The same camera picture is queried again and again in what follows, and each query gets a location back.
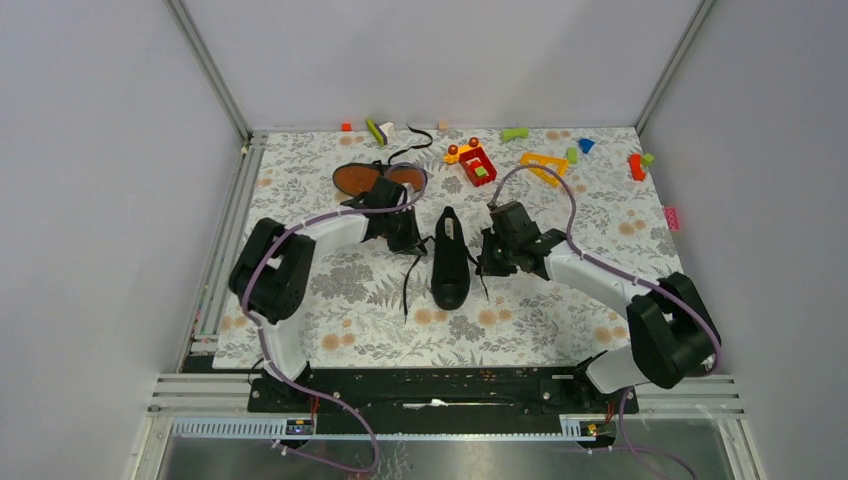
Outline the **black sneaker with laces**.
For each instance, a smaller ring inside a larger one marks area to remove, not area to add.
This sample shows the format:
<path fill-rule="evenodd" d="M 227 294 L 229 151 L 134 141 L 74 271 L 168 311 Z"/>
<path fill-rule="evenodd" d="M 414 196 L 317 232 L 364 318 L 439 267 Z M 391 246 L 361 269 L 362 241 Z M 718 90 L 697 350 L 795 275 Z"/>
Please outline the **black sneaker with laces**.
<path fill-rule="evenodd" d="M 434 241 L 435 251 L 430 278 L 430 293 L 436 305 L 446 311 L 459 309 L 468 298 L 471 285 L 469 265 L 479 265 L 470 253 L 460 219 L 451 206 L 443 209 L 435 232 L 420 242 Z"/>

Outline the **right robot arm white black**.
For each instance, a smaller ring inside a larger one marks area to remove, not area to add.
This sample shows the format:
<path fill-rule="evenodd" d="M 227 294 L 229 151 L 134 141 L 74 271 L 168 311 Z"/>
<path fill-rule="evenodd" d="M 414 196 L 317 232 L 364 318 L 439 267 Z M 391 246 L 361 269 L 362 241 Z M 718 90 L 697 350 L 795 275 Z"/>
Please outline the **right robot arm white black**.
<path fill-rule="evenodd" d="M 597 412 L 626 387 L 653 384 L 670 389 L 717 359 L 719 334 L 697 288 L 675 272 L 656 281 L 589 254 L 570 234 L 540 231 L 516 201 L 490 210 L 491 227 L 483 230 L 478 272 L 509 276 L 523 271 L 564 284 L 604 304 L 628 324 L 630 342 L 579 364 L 573 386 L 575 402 Z"/>

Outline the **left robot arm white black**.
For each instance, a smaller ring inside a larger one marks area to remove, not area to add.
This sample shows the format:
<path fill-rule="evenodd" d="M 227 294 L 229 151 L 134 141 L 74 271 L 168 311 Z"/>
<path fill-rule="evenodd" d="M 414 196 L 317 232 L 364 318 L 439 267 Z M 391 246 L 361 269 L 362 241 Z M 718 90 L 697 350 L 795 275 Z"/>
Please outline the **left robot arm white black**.
<path fill-rule="evenodd" d="M 300 340 L 299 312 L 313 262 L 347 247 L 382 238 L 395 254 L 427 254 L 405 185 L 384 176 L 371 190 L 336 210 L 285 226 L 260 219 L 236 260 L 229 290 L 258 329 L 263 368 L 275 378 L 272 398 L 288 411 L 309 401 L 310 385 L 299 375 L 308 360 Z"/>

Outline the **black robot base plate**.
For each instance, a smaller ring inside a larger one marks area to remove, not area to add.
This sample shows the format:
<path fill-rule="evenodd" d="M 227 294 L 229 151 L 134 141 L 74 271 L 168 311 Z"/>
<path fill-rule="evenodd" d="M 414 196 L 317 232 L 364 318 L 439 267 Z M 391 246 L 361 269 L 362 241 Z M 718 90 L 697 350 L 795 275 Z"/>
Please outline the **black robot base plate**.
<path fill-rule="evenodd" d="M 583 366 L 312 369 L 288 385 L 269 373 L 238 384 L 251 414 L 286 420 L 288 436 L 614 437 L 620 413 L 646 414 L 642 393 L 603 394 Z"/>

